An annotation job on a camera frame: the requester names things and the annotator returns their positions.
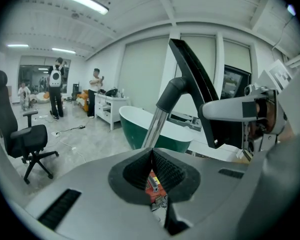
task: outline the gray tile floor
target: gray tile floor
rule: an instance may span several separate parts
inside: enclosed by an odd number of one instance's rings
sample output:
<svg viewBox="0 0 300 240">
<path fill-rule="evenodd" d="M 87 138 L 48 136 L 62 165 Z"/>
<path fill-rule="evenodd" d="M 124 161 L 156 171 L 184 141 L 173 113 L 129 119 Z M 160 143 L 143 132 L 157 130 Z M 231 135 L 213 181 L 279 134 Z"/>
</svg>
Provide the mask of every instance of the gray tile floor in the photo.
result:
<svg viewBox="0 0 300 240">
<path fill-rule="evenodd" d="M 120 122 L 114 124 L 114 130 L 110 131 L 110 125 L 100 118 L 88 118 L 84 110 L 70 102 L 64 102 L 64 117 L 54 120 L 50 115 L 50 104 L 35 104 L 31 110 L 38 110 L 38 114 L 32 116 L 32 125 L 45 125 L 48 133 L 48 143 L 44 152 L 58 151 L 55 155 L 41 160 L 43 165 L 53 174 L 53 179 L 39 165 L 35 165 L 28 177 L 33 192 L 36 193 L 73 168 L 92 160 L 102 159 L 115 154 L 131 150 Z M 12 106 L 18 122 L 18 129 L 28 126 L 27 117 L 23 117 L 20 105 Z M 80 125 L 84 129 L 73 129 Z M 61 132 L 59 137 L 53 133 Z M 23 177 L 28 164 L 23 164 L 21 158 L 9 156 L 12 165 Z"/>
</svg>

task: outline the vent slot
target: vent slot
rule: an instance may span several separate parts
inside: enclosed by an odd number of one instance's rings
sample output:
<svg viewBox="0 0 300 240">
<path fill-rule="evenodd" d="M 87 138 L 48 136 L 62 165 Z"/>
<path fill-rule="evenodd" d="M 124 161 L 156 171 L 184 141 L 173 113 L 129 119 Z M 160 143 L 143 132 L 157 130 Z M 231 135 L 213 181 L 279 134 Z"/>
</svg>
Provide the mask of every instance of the vent slot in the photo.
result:
<svg viewBox="0 0 300 240">
<path fill-rule="evenodd" d="M 38 219 L 43 225 L 55 230 L 67 212 L 81 195 L 80 192 L 67 189 Z"/>
<path fill-rule="evenodd" d="M 244 176 L 244 173 L 241 171 L 230 170 L 230 169 L 226 169 L 226 168 L 219 170 L 219 173 L 223 174 L 223 175 L 227 175 L 229 177 L 237 178 L 237 179 L 241 179 Z"/>
</svg>

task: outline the man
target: man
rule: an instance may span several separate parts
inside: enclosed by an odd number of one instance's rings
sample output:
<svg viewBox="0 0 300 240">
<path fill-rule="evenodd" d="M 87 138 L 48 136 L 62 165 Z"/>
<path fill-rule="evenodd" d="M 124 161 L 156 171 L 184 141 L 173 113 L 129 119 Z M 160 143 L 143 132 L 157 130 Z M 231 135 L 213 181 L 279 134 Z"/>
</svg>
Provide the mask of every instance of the man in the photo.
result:
<svg viewBox="0 0 300 240">
<path fill-rule="evenodd" d="M 55 61 L 55 66 L 51 66 L 48 70 L 49 95 L 51 102 L 51 111 L 54 119 L 64 117 L 64 111 L 62 109 L 61 101 L 62 76 L 65 74 L 64 63 L 65 61 L 61 57 L 59 57 Z"/>
<path fill-rule="evenodd" d="M 39 93 L 43 93 L 45 91 L 44 82 L 44 77 L 41 77 L 41 79 L 39 80 Z"/>
<path fill-rule="evenodd" d="M 25 82 L 21 83 L 21 87 L 18 90 L 18 96 L 20 96 L 20 105 L 23 111 L 27 110 L 29 104 L 29 95 L 31 94 Z"/>
<path fill-rule="evenodd" d="M 87 116 L 90 118 L 95 117 L 95 93 L 97 93 L 100 88 L 104 85 L 103 81 L 105 77 L 99 78 L 100 69 L 95 68 L 93 71 L 93 78 L 91 79 L 90 88 L 88 90 L 88 97 L 89 97 L 89 107 Z"/>
</svg>

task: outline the white cabinet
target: white cabinet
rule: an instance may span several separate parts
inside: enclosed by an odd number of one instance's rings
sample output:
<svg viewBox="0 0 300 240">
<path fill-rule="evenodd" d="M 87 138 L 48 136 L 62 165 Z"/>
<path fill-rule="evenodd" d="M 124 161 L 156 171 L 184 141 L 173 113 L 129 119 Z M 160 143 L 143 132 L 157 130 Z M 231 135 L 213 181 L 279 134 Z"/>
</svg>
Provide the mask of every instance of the white cabinet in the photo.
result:
<svg viewBox="0 0 300 240">
<path fill-rule="evenodd" d="M 129 98 L 113 98 L 102 94 L 95 94 L 94 114 L 110 124 L 110 130 L 114 129 L 114 123 L 120 121 L 119 109 L 128 105 Z"/>
</svg>

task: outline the ceiling beam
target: ceiling beam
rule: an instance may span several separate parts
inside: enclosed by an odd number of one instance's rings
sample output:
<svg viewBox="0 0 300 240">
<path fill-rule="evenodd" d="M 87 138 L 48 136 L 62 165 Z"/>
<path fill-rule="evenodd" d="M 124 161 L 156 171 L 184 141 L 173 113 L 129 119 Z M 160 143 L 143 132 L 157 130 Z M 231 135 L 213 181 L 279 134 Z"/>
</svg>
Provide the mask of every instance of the ceiling beam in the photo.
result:
<svg viewBox="0 0 300 240">
<path fill-rule="evenodd" d="M 248 34 L 251 34 L 252 36 L 255 36 L 263 41 L 265 41 L 266 43 L 270 44 L 271 46 L 275 45 L 275 42 L 271 39 L 269 39 L 268 37 L 255 32 L 253 30 L 251 30 L 251 28 L 249 28 L 249 25 L 247 26 L 242 26 L 240 24 L 236 24 L 233 22 L 229 22 L 226 20 L 221 20 L 221 19 L 214 19 L 214 18 L 198 18 L 198 17 L 189 17 L 189 18 L 176 18 L 175 19 L 176 23 L 177 23 L 177 27 L 179 27 L 180 25 L 178 23 L 203 23 L 203 24 L 216 24 L 216 25 L 220 25 L 220 26 L 226 26 L 226 27 L 230 27 L 230 28 L 234 28 L 243 32 L 246 32 Z M 162 20 L 162 21 L 157 21 L 151 24 L 147 24 L 144 25 L 142 27 L 138 27 L 132 31 L 126 32 L 122 35 L 120 35 L 117 39 L 115 40 L 110 40 L 107 42 L 102 43 L 99 47 L 97 47 L 94 52 L 92 52 L 89 56 L 86 57 L 86 60 L 89 60 L 90 58 L 92 58 L 94 55 L 96 55 L 97 53 L 99 53 L 101 50 L 103 50 L 105 47 L 112 45 L 115 42 L 120 41 L 121 39 L 124 39 L 125 37 L 128 37 L 130 35 L 133 35 L 134 33 L 138 33 L 141 31 L 145 31 L 147 29 L 151 29 L 151 28 L 155 28 L 155 27 L 160 27 L 160 26 L 164 26 L 166 25 L 166 27 L 171 28 L 172 26 L 170 26 L 171 21 L 170 20 Z M 214 28 L 209 27 L 210 32 L 209 35 L 216 35 L 217 32 L 214 32 Z M 288 58 L 293 57 L 293 55 L 291 54 L 291 52 L 289 52 L 288 50 L 284 49 L 282 46 L 278 45 L 276 47 L 276 49 L 278 49 L 281 53 L 283 53 L 284 55 L 288 56 Z"/>
<path fill-rule="evenodd" d="M 116 39 L 116 37 L 117 37 L 116 33 L 114 33 L 111 29 L 107 28 L 105 25 L 103 25 L 99 22 L 96 22 L 92 18 L 86 17 L 85 15 L 80 15 L 78 13 L 79 18 L 73 19 L 71 15 L 74 12 L 69 9 L 64 9 L 61 7 L 44 4 L 44 3 L 23 2 L 18 5 L 17 10 L 21 10 L 23 12 L 24 11 L 35 11 L 35 12 L 40 12 L 40 13 L 57 15 L 59 17 L 65 18 L 65 19 L 75 21 L 78 24 L 85 25 L 87 27 L 91 27 L 111 39 Z"/>
<path fill-rule="evenodd" d="M 300 66 L 300 60 L 298 62 L 296 62 L 296 63 L 291 64 L 289 67 L 291 69 L 294 69 L 294 68 L 299 67 L 299 66 Z"/>
<path fill-rule="evenodd" d="M 176 20 L 175 20 L 175 10 L 170 2 L 170 0 L 160 0 L 161 4 L 163 5 L 163 8 L 168 15 L 171 24 L 173 26 L 177 26 Z"/>
<path fill-rule="evenodd" d="M 286 66 L 290 66 L 291 64 L 296 63 L 296 62 L 298 62 L 298 61 L 300 61 L 300 54 L 297 55 L 297 56 L 295 56 L 294 58 L 288 60 L 288 61 L 287 61 L 286 63 L 284 63 L 284 64 L 285 64 Z"/>
<path fill-rule="evenodd" d="M 258 28 L 262 24 L 262 20 L 264 19 L 265 15 L 269 12 L 271 7 L 271 0 L 260 0 L 257 9 L 254 12 L 254 15 L 250 21 L 251 29 L 253 31 L 257 31 Z"/>
<path fill-rule="evenodd" d="M 57 47 L 59 45 L 62 46 L 60 48 L 73 48 L 73 49 L 80 49 L 87 51 L 89 53 L 93 52 L 94 49 L 84 43 L 78 43 L 73 40 L 68 40 L 60 37 L 55 37 L 51 35 L 44 35 L 44 34 L 33 34 L 33 33 L 26 33 L 26 34 L 7 34 L 3 33 L 0 35 L 0 39 L 4 42 L 25 42 L 28 45 L 31 45 L 33 47 L 36 46 L 36 44 L 39 44 L 38 47 L 44 46 L 44 47 L 50 47 L 52 46 Z"/>
</svg>

